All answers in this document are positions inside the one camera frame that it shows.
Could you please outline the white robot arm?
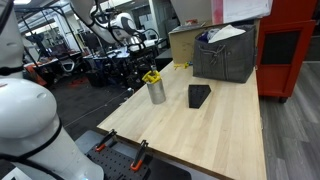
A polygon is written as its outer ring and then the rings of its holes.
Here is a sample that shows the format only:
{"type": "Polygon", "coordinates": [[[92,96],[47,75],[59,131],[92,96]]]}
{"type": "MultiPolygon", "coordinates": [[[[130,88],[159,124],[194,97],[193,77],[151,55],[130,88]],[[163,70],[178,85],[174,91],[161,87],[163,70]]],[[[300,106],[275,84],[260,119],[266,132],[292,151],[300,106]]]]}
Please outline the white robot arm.
{"type": "Polygon", "coordinates": [[[23,77],[24,45],[14,0],[1,0],[0,154],[32,180],[104,180],[80,151],[45,87],[23,77]]]}

